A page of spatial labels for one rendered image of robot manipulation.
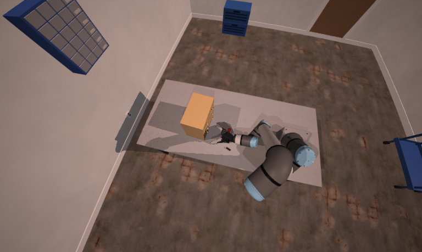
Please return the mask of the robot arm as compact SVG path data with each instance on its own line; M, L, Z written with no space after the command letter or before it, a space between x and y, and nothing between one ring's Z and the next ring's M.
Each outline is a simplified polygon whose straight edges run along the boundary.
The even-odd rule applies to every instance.
M270 127L262 120L249 135L237 134L235 137L235 144L251 148L256 148L262 138L266 148L265 161L244 181L248 193L257 201L284 184L298 168L309 166L315 160L315 152L299 134L284 135L280 144Z

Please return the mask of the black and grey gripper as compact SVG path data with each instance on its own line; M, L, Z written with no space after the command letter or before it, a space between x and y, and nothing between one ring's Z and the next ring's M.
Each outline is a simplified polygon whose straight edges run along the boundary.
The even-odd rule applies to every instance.
M224 128L221 128L221 127L218 127L218 126L216 126L220 131L222 131ZM226 129L224 129L224 130L226 130ZM227 139L226 137L224 137L224 136L222 136L221 138L222 139L218 139L218 140L216 140L216 141L212 141L211 143L223 143L223 142L225 142L225 143L229 143L229 142L234 142L235 143L235 137L236 137L236 135L234 135L233 137L232 137L232 140L229 140L229 139Z

